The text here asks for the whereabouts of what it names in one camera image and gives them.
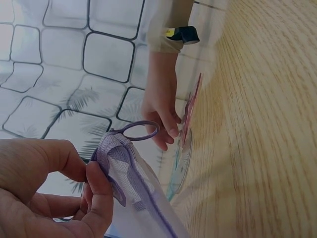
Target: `yellow tag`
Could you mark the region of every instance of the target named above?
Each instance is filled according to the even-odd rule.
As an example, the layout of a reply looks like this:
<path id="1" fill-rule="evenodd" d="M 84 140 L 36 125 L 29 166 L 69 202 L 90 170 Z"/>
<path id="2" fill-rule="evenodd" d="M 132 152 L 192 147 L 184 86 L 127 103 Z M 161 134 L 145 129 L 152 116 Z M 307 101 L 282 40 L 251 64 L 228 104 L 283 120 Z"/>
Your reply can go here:
<path id="1" fill-rule="evenodd" d="M 166 37 L 172 37 L 175 34 L 175 28 L 169 28 L 166 33 L 165 36 Z"/>

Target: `child's hand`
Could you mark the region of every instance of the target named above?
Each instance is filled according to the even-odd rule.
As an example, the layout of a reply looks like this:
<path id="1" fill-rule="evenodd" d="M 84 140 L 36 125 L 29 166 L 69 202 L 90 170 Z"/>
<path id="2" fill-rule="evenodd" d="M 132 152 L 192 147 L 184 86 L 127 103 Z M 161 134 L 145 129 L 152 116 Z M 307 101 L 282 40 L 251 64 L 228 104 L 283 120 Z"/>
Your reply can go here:
<path id="1" fill-rule="evenodd" d="M 164 151 L 167 150 L 167 144 L 174 143 L 173 138 L 179 134 L 177 123 L 181 123 L 175 111 L 177 55 L 150 53 L 148 83 L 142 104 L 144 119 L 155 121 L 161 126 L 154 141 Z M 147 127 L 148 133 L 153 130 Z"/>

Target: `purple ring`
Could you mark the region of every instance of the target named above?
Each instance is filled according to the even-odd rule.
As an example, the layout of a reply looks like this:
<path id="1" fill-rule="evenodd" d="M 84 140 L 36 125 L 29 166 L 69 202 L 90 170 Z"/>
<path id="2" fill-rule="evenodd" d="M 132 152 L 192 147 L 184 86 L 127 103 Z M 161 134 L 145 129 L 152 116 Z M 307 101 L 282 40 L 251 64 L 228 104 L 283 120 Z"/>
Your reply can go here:
<path id="1" fill-rule="evenodd" d="M 146 135 L 146 136 L 141 136 L 141 137 L 129 137 L 129 136 L 125 136 L 124 135 L 124 132 L 127 130 L 127 129 L 130 129 L 132 127 L 135 127 L 137 125 L 152 125 L 155 127 L 155 131 L 153 131 L 151 134 L 149 135 Z M 111 129 L 110 132 L 116 132 L 116 133 L 120 133 L 122 135 L 124 135 L 127 139 L 129 139 L 130 141 L 141 141 L 141 140 L 147 140 L 147 139 L 150 139 L 154 136 L 156 136 L 156 134 L 159 132 L 160 130 L 160 126 L 159 124 L 157 124 L 156 122 L 154 121 L 150 121 L 150 120 L 140 120 L 140 121 L 136 121 L 136 122 L 132 122 L 130 124 L 128 124 L 127 126 L 125 126 L 124 128 L 120 129 L 120 130 L 114 130 L 114 129 Z"/>

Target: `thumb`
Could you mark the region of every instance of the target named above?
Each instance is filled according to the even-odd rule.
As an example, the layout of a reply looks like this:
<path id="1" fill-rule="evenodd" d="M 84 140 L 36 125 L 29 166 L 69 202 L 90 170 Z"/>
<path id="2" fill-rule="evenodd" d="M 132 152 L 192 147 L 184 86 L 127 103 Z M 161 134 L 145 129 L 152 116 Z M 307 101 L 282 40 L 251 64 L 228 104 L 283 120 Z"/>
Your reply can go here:
<path id="1" fill-rule="evenodd" d="M 171 137 L 176 138 L 179 134 L 179 131 L 175 117 L 172 115 L 170 110 L 168 108 L 162 108 L 160 111 L 158 111 L 158 114 L 167 133 Z"/>

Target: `hand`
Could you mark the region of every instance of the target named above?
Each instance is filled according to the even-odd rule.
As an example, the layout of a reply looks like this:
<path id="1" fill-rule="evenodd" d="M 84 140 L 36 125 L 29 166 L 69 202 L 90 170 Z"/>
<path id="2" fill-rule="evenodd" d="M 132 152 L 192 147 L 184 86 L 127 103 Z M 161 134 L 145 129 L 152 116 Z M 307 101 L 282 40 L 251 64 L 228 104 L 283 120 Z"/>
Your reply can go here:
<path id="1" fill-rule="evenodd" d="M 101 238 L 112 221 L 113 196 L 97 162 L 88 165 L 64 140 L 0 140 L 0 237 Z M 86 181 L 81 198 L 40 194 L 60 171 Z M 69 222 L 53 218 L 74 216 Z"/>
<path id="2" fill-rule="evenodd" d="M 177 124 L 181 119 L 175 111 L 177 54 L 150 53 L 148 83 L 142 104 L 142 116 L 161 126 L 154 141 L 162 150 L 167 150 L 167 144 L 173 144 L 178 136 Z M 154 131 L 147 127 L 148 133 Z"/>

